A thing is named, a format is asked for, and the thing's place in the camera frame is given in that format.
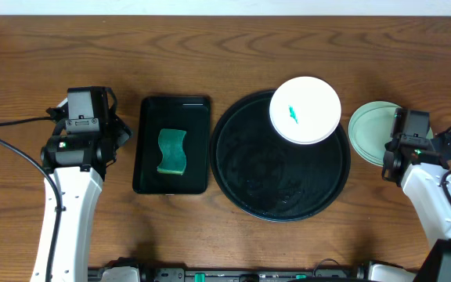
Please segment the green scrubbing sponge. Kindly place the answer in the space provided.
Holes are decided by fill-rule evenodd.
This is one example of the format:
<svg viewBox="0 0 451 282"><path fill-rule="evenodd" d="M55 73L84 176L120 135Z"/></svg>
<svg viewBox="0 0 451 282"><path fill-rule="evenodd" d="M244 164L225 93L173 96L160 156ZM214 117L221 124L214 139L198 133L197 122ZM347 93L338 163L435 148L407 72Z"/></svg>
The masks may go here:
<svg viewBox="0 0 451 282"><path fill-rule="evenodd" d="M163 128L158 136L158 146L162 153L157 172L169 175L183 175L187 159L183 149L186 131Z"/></svg>

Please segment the white plate top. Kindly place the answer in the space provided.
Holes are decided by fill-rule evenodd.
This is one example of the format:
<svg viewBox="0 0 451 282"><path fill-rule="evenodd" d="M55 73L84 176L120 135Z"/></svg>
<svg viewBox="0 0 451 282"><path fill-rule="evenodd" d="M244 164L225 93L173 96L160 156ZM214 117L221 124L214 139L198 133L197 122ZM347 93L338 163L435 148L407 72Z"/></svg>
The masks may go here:
<svg viewBox="0 0 451 282"><path fill-rule="evenodd" d="M319 78L292 78L272 95L269 117L284 139L310 145L323 141L337 128L341 101L336 91Z"/></svg>

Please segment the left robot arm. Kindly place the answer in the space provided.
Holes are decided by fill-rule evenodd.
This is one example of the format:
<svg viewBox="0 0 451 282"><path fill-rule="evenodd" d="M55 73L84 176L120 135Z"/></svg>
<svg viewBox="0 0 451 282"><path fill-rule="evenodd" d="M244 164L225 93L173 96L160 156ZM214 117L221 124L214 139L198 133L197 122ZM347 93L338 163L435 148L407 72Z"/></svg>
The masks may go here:
<svg viewBox="0 0 451 282"><path fill-rule="evenodd" d="M67 133L74 123L58 121L41 156L45 166L45 214L32 281L86 281L92 223L102 193L107 163L94 168L86 153L103 138L117 150L131 137L132 130L111 114L103 134Z"/></svg>

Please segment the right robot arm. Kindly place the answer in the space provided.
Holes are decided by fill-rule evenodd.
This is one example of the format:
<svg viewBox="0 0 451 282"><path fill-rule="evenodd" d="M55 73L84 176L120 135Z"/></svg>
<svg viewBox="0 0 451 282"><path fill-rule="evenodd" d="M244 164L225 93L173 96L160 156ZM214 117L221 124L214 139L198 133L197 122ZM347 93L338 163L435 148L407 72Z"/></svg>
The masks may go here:
<svg viewBox="0 0 451 282"><path fill-rule="evenodd" d="M396 183L410 199L430 244L421 268L371 262L363 278L372 281L451 281L451 132L427 141L403 132L384 156L383 179Z"/></svg>

